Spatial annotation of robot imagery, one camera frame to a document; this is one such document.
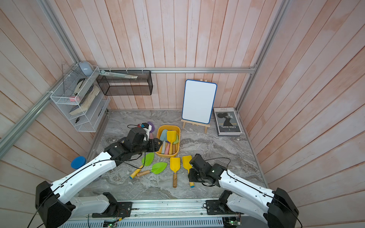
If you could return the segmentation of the light blue shovel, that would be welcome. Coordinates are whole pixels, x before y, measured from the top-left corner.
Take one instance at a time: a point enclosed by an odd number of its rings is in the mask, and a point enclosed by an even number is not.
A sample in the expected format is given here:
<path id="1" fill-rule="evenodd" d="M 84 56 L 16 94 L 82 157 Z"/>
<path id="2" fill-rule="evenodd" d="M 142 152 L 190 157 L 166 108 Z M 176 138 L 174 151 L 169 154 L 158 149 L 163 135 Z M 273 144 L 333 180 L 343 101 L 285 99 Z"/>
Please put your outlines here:
<path id="1" fill-rule="evenodd" d="M 166 147 L 166 141 L 167 141 L 167 129 L 164 129 L 161 133 L 161 136 L 160 136 L 160 140 L 163 142 L 163 146 L 162 146 L 162 149 L 161 149 L 161 154 L 164 154 L 165 152 L 165 147 Z"/>

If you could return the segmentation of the yellow scoop blue-tipped handle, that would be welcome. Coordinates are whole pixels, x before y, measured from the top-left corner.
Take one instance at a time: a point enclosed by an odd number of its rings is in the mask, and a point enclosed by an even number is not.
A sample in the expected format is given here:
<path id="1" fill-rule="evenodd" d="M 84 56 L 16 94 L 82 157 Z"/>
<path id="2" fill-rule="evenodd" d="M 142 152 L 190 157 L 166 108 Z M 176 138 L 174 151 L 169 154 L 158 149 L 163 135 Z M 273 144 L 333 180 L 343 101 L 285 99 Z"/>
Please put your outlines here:
<path id="1" fill-rule="evenodd" d="M 191 155 L 182 157 L 183 167 L 187 170 L 188 175 L 190 173 L 190 169 L 192 168 L 192 165 L 190 164 L 191 159 L 192 159 Z M 190 184 L 190 188 L 194 188 L 194 182 L 189 181 L 189 184 Z"/>

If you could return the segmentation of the light green shovel wooden handle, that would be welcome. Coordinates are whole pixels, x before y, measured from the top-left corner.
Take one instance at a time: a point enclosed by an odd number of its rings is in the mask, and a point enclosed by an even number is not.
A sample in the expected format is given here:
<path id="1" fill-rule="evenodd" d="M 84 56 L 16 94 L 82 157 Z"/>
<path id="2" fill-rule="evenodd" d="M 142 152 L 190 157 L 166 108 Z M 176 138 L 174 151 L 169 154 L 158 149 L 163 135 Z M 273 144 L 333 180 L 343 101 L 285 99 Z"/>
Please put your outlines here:
<path id="1" fill-rule="evenodd" d="M 176 135 L 176 139 L 173 144 L 177 144 L 177 143 L 179 143 L 179 135 Z"/>

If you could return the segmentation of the yellow scoop wooden handle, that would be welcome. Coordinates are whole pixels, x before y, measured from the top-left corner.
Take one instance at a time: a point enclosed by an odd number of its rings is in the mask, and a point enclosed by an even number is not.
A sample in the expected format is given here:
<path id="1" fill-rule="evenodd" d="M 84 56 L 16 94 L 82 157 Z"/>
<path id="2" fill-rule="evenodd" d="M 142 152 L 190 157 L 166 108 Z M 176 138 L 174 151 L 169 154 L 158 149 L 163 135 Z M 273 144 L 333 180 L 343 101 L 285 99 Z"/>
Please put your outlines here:
<path id="1" fill-rule="evenodd" d="M 180 157 L 171 157 L 170 158 L 170 169 L 174 172 L 173 176 L 173 187 L 177 187 L 177 172 L 180 170 Z"/>

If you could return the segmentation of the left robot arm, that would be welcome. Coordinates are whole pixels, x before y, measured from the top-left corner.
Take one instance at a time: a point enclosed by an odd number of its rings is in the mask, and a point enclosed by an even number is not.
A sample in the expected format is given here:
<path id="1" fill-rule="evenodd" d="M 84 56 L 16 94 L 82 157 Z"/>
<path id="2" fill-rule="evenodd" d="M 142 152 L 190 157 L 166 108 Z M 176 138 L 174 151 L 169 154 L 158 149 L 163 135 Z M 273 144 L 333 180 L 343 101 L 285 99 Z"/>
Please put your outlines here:
<path id="1" fill-rule="evenodd" d="M 47 228 L 58 228 L 70 218 L 87 214 L 118 217 L 121 209 L 111 193 L 105 192 L 96 197 L 76 197 L 76 194 L 102 174 L 129 161 L 132 156 L 155 153 L 162 145 L 160 139 L 149 138 L 148 129 L 131 129 L 127 137 L 109 145 L 70 175 L 53 183 L 40 183 L 36 188 L 36 213 Z"/>

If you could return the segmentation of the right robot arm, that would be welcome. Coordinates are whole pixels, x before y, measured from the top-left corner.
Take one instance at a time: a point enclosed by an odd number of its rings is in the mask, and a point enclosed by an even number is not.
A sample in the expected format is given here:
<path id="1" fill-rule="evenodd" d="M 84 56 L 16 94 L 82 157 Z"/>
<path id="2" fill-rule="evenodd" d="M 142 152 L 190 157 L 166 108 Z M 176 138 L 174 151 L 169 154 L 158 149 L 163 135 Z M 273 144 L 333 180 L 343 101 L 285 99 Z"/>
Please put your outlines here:
<path id="1" fill-rule="evenodd" d="M 219 198 L 222 209 L 251 216 L 270 228 L 293 228 L 300 223 L 299 210 L 284 189 L 260 187 L 234 174 L 227 166 L 210 165 L 200 154 L 189 163 L 191 182 L 224 189 Z"/>

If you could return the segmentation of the wooden easel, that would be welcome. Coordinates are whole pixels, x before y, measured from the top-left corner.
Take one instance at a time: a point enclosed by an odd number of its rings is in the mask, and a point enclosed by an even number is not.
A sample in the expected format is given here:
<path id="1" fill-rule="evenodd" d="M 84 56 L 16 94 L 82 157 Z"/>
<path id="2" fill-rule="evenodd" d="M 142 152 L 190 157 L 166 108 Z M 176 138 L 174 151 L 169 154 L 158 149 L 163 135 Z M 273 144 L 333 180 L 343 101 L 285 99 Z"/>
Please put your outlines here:
<path id="1" fill-rule="evenodd" d="M 186 124 L 192 124 L 192 125 L 196 125 L 196 126 L 202 126 L 202 127 L 204 127 L 204 133 L 205 134 L 207 134 L 208 128 L 211 127 L 210 124 L 198 123 L 198 122 L 188 121 L 188 120 L 184 120 L 184 119 L 181 119 L 181 122 L 183 122 L 183 127 L 182 128 L 185 128 L 185 125 Z"/>

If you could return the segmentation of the black mesh basket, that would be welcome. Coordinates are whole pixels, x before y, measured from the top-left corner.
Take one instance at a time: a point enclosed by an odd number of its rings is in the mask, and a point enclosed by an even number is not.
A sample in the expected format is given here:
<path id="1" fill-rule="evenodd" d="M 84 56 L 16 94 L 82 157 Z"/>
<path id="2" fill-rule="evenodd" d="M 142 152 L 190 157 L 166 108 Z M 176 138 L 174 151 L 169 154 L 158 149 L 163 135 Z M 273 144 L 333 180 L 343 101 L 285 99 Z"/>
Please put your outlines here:
<path id="1" fill-rule="evenodd" d="M 147 70 L 105 70 L 136 75 L 138 79 L 109 78 L 99 75 L 97 83 L 106 96 L 150 96 L 153 92 L 151 72 Z"/>

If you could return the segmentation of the black and white book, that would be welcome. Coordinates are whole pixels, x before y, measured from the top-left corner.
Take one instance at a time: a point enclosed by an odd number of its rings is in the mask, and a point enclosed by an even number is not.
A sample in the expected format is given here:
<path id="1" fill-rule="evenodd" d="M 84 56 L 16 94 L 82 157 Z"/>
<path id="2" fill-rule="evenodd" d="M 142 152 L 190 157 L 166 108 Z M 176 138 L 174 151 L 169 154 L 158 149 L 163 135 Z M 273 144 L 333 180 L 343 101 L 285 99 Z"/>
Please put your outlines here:
<path id="1" fill-rule="evenodd" d="M 213 111 L 218 136 L 240 136 L 242 134 L 233 107 L 215 107 Z"/>

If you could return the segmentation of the blue-lid tube container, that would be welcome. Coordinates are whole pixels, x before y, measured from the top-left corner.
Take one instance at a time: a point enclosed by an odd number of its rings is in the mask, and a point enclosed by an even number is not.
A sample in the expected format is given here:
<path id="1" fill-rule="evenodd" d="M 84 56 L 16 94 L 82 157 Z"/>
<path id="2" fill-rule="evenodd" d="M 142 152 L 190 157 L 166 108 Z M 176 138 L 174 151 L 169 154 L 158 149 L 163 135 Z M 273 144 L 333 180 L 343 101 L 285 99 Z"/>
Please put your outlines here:
<path id="1" fill-rule="evenodd" d="M 77 170 L 77 169 L 81 168 L 82 166 L 84 166 L 85 164 L 86 164 L 86 158 L 83 156 L 79 156 L 71 162 L 71 167 L 73 169 Z"/>

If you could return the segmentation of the light green ruler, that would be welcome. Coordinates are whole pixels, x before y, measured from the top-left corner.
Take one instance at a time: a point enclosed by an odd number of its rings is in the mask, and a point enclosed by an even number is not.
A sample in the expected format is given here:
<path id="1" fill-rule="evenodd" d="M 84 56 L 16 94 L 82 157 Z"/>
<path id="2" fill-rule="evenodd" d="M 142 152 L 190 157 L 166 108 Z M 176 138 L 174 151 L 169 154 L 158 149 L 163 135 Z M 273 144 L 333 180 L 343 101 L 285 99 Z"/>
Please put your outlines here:
<path id="1" fill-rule="evenodd" d="M 109 78 L 119 78 L 119 79 L 138 79 L 138 76 L 136 75 L 129 75 L 124 73 L 116 73 L 111 71 L 100 71 L 101 76 L 109 77 Z"/>

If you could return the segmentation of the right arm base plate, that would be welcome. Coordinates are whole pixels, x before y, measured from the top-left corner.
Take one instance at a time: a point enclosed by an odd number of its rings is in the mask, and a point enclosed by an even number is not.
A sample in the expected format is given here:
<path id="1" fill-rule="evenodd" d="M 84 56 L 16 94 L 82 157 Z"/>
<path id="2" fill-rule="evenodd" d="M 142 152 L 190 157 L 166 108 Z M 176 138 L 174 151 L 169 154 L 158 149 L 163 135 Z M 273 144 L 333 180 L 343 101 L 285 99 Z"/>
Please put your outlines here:
<path id="1" fill-rule="evenodd" d="M 227 201 L 219 199 L 207 200 L 203 207 L 206 209 L 208 215 L 235 215 L 228 206 Z"/>

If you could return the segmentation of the whiteboard blue frame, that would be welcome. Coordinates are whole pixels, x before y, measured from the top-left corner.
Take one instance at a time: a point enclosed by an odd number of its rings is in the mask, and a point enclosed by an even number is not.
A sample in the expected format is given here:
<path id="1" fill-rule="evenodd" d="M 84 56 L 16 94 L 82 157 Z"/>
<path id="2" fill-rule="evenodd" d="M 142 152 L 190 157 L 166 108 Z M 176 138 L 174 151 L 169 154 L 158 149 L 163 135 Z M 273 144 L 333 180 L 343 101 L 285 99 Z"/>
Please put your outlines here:
<path id="1" fill-rule="evenodd" d="M 204 81 L 186 80 L 182 119 L 202 124 L 209 124 L 214 100 L 217 92 L 217 84 Z"/>

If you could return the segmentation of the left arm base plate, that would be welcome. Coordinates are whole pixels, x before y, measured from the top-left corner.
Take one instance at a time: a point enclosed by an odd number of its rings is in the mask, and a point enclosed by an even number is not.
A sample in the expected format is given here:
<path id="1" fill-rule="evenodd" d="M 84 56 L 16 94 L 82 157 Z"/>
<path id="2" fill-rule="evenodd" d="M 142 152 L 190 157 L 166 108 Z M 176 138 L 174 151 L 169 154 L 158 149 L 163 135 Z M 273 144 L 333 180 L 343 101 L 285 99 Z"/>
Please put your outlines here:
<path id="1" fill-rule="evenodd" d="M 117 203 L 112 203 L 103 213 L 93 213 L 91 217 L 93 218 L 126 218 L 130 217 L 132 202 L 122 201 Z"/>

